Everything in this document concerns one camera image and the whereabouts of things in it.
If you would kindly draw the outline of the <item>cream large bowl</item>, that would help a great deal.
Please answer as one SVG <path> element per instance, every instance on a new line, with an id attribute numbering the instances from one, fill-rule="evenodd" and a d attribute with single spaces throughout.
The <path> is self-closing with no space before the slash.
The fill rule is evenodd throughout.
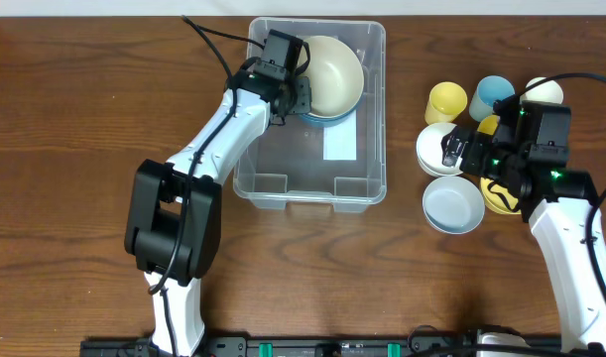
<path id="1" fill-rule="evenodd" d="M 364 91 L 364 70 L 358 56 L 341 41 L 311 36 L 311 60 L 302 76 L 309 78 L 311 115 L 329 118 L 348 112 Z"/>

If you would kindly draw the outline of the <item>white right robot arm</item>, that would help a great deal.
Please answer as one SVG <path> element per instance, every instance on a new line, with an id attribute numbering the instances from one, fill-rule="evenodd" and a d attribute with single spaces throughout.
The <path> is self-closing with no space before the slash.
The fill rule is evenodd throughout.
<path id="1" fill-rule="evenodd" d="M 563 139 L 521 142 L 454 128 L 440 142 L 442 163 L 491 179 L 518 203 L 549 273 L 560 321 L 561 348 L 606 353 L 606 245 L 601 199 L 591 176 L 567 168 Z"/>

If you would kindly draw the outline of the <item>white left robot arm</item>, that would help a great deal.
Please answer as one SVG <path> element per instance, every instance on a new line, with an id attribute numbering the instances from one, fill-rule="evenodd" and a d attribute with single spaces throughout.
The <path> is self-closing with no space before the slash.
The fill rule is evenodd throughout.
<path id="1" fill-rule="evenodd" d="M 154 356 L 191 356 L 205 333 L 200 280 L 221 238 L 222 186 L 241 154 L 276 116 L 306 114 L 305 76 L 241 69 L 201 131 L 166 162 L 144 161 L 134 177 L 124 246 L 153 298 Z"/>

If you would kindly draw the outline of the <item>light grey small bowl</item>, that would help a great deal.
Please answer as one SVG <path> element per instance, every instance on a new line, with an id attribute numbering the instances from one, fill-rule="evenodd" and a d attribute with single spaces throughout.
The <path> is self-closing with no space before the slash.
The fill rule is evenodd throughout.
<path id="1" fill-rule="evenodd" d="M 441 177 L 424 190 L 423 211 L 435 230 L 452 235 L 477 228 L 485 215 L 485 203 L 479 188 L 462 177 Z"/>

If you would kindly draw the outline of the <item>dark blue bowl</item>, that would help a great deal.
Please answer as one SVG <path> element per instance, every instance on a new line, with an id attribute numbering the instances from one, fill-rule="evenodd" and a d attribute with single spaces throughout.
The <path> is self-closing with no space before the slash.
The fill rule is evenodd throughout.
<path id="1" fill-rule="evenodd" d="M 320 128 L 326 128 L 326 127 L 333 127 L 336 126 L 338 124 L 341 124 L 342 122 L 346 121 L 351 114 L 355 114 L 358 110 L 358 107 L 360 106 L 360 103 L 363 101 L 364 95 L 361 95 L 360 98 L 358 99 L 358 101 L 356 102 L 356 104 L 348 111 L 348 112 L 344 112 L 341 115 L 335 116 L 335 117 L 329 117 L 329 118 L 321 118 L 319 116 L 314 116 L 311 115 L 310 113 L 307 114 L 301 114 L 299 116 L 299 118 L 304 121 L 306 124 L 313 126 L 313 127 L 320 127 Z"/>

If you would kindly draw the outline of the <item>white small bowl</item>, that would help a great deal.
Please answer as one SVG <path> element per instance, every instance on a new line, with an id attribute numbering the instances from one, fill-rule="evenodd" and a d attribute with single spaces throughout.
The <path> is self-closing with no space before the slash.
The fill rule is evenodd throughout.
<path id="1" fill-rule="evenodd" d="M 453 123 L 434 123 L 420 132 L 416 143 L 416 152 L 418 162 L 427 174 L 436 178 L 461 174 L 460 162 L 455 167 L 446 167 L 442 164 L 441 140 L 455 127 L 456 125 Z"/>

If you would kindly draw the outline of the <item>yellow small bowl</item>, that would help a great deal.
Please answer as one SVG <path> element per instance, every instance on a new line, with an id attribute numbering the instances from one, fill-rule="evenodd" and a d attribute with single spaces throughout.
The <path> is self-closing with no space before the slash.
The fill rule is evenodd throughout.
<path id="1" fill-rule="evenodd" d="M 520 210 L 516 210 L 518 200 L 510 195 L 508 191 L 491 179 L 480 179 L 480 190 L 487 208 L 495 213 L 503 215 L 520 214 Z"/>

